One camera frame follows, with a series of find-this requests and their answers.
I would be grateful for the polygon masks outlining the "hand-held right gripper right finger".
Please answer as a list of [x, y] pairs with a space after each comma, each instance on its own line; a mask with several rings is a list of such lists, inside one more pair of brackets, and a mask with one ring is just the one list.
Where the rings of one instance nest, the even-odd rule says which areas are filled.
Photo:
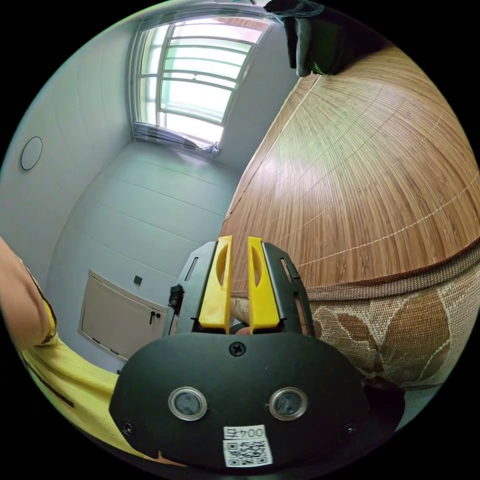
[[247, 256], [250, 333], [274, 330], [280, 318], [261, 238], [248, 237]]

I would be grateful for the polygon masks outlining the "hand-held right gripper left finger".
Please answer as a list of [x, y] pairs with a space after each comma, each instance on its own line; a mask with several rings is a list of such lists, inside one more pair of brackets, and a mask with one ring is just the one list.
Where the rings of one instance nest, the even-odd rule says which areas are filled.
[[204, 290], [199, 324], [203, 329], [230, 331], [233, 237], [219, 237]]

